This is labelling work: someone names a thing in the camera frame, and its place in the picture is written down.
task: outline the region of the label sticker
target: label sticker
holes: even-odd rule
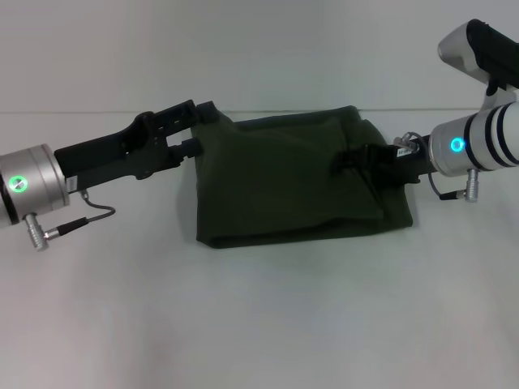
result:
[[[78,176],[69,177],[66,180],[66,191],[68,193],[76,192],[78,190]]]
[[[404,148],[399,148],[397,151],[397,158],[401,156],[408,156],[409,154],[413,154],[411,150],[405,150]]]

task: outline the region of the white table surface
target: white table surface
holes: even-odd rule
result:
[[[517,0],[17,0],[0,4],[0,111],[478,108],[438,58],[478,18],[519,41]]]
[[[363,116],[391,139],[468,113]],[[133,116],[0,115],[0,153]],[[45,253],[24,226],[2,231],[2,389],[517,388],[519,171],[482,174],[477,205],[409,187],[410,229],[212,250],[195,241],[193,168],[93,188],[116,216]],[[42,224],[95,213],[72,197]]]

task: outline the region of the black cable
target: black cable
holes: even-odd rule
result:
[[[56,230],[59,233],[59,236],[67,235],[76,229],[80,229],[88,224],[88,220],[86,217],[82,217],[81,219],[71,221],[70,223],[62,224],[56,227]]]
[[[86,190],[81,190],[80,193],[81,193],[81,199],[83,199],[84,202],[89,207],[96,208],[96,209],[103,209],[105,211],[108,211],[106,213],[103,213],[102,215],[88,218],[87,219],[88,223],[92,223],[93,221],[98,221],[98,220],[106,219],[107,217],[110,217],[110,216],[112,216],[115,213],[115,208],[113,208],[113,207],[108,207],[106,205],[99,205],[99,204],[92,203],[90,201],[90,197],[89,197],[88,192]]]
[[[427,150],[428,149],[427,143],[425,143],[425,140],[423,140],[423,137],[420,134],[416,133],[416,132],[410,132],[409,134],[413,135],[416,139],[418,139],[418,141],[420,142],[420,146],[423,147],[423,151],[425,152],[426,158],[428,159],[429,158],[429,151]],[[429,183],[431,184],[431,188],[436,193],[436,195],[438,197],[440,197],[440,198],[444,197],[444,194],[440,193],[440,191],[436,187],[436,184],[435,184],[434,180],[432,179],[432,173],[427,173],[427,177],[429,178]]]

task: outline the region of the metal cylinder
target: metal cylinder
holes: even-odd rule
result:
[[[36,251],[43,251],[49,248],[49,243],[45,239],[45,233],[43,232],[43,228],[38,223],[38,219],[32,213],[29,213],[24,217],[25,224],[27,225],[27,231],[29,232],[29,237],[31,238],[32,245],[36,249]]]
[[[466,189],[465,189],[465,201],[467,203],[477,203],[478,202],[478,191],[479,191],[478,170],[471,169],[471,170],[469,170],[469,176],[467,178],[467,184],[466,184]]]
[[[519,103],[437,126],[431,133],[431,162],[445,176],[519,165]]]
[[[62,170],[46,144],[1,156],[0,178],[0,227],[69,204]]]

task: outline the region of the dark green cloth bag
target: dark green cloth bag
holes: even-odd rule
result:
[[[413,224],[403,187],[376,189],[368,171],[332,172],[341,152],[386,144],[355,107],[192,128],[197,239],[214,248],[356,237]]]

